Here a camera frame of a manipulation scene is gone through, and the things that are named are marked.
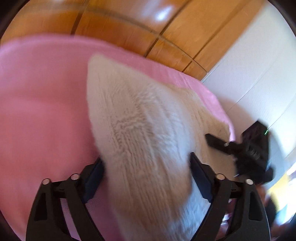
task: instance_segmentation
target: pink surface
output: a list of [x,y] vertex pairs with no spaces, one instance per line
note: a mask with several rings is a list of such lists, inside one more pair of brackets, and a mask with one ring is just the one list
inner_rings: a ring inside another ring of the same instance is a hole
[[[97,156],[86,103],[87,64],[94,53],[157,81],[194,90],[215,117],[229,124],[234,139],[229,118],[206,87],[137,54],[103,41],[63,35],[34,36],[1,46],[0,210],[22,240],[41,181],[67,179]],[[104,181],[87,207],[106,241],[120,241],[106,193]],[[63,209],[67,213],[65,202]]]

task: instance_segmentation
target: folded cloth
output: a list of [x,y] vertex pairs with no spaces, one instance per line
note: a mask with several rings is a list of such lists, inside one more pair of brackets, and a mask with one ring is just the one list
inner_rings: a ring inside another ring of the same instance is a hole
[[161,84],[101,55],[89,61],[87,101],[124,238],[190,240],[210,204],[194,184],[189,154],[194,151],[232,178],[232,160],[210,149],[204,137],[229,140],[228,125],[195,92]]

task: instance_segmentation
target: beige towel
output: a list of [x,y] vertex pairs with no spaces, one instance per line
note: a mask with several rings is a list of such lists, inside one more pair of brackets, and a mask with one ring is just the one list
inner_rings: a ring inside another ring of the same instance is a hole
[[232,177],[232,160],[204,138],[212,133],[228,140],[228,126],[195,92],[163,85],[101,55],[89,62],[87,100],[125,240],[190,240],[209,203],[193,181],[189,154]]

